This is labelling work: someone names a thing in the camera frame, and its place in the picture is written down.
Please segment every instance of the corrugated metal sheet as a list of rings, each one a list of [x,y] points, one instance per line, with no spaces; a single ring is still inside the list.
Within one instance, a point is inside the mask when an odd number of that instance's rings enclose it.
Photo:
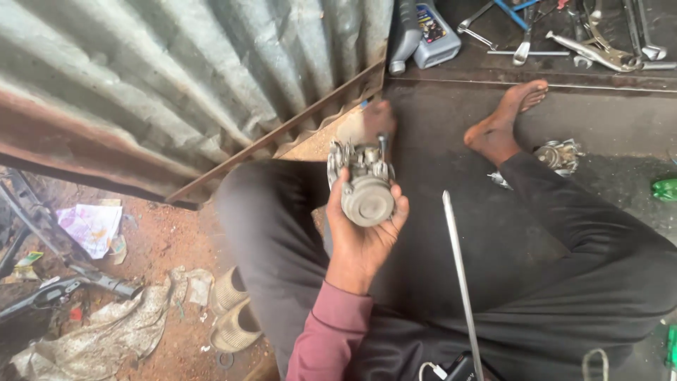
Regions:
[[[392,12],[392,0],[0,0],[0,152],[166,196],[384,60]]]

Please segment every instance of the foot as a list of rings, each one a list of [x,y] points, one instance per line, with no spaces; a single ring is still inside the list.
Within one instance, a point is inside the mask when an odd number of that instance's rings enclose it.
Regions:
[[[512,86],[503,95],[494,113],[470,127],[463,141],[496,167],[500,166],[521,151],[512,133],[517,114],[539,104],[546,97],[547,91],[548,82],[542,79]]]
[[[393,139],[397,131],[397,122],[390,102],[387,100],[370,102],[362,111],[362,117],[364,118],[364,142],[378,144],[378,135],[388,134],[386,156],[389,160],[390,151],[393,148]]]

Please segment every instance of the rubber slipper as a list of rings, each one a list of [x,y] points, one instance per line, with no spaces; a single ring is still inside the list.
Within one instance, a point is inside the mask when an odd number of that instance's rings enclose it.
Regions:
[[[209,343],[221,352],[235,353],[253,344],[259,336],[261,328],[247,298],[216,320],[209,332]]]
[[[209,304],[216,315],[223,316],[246,298],[247,291],[244,288],[240,271],[235,266],[214,282],[209,295]]]

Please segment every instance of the carburetor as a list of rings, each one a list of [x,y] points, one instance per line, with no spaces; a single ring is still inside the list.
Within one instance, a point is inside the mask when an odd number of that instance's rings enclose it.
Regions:
[[[533,155],[541,162],[552,169],[556,174],[562,177],[569,177],[578,168],[578,158],[584,156],[584,153],[578,151],[580,145],[573,141],[573,139],[559,142],[558,140],[551,140],[539,147],[533,152]],[[508,182],[503,179],[501,173],[496,171],[490,175],[492,181],[498,186],[506,189],[512,189]]]
[[[378,225],[391,217],[395,199],[390,193],[390,180],[395,179],[393,166],[386,161],[388,135],[378,135],[378,146],[332,141],[327,157],[327,179],[331,188],[341,168],[350,171],[350,180],[341,188],[341,207],[345,215],[359,226]]]

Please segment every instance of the metal ring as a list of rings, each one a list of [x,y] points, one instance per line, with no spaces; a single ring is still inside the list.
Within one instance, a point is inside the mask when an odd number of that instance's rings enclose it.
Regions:
[[[225,363],[221,362],[221,357],[226,356],[227,361]],[[216,365],[221,369],[228,370],[233,366],[235,362],[235,356],[232,353],[221,352],[220,350],[216,351]]]

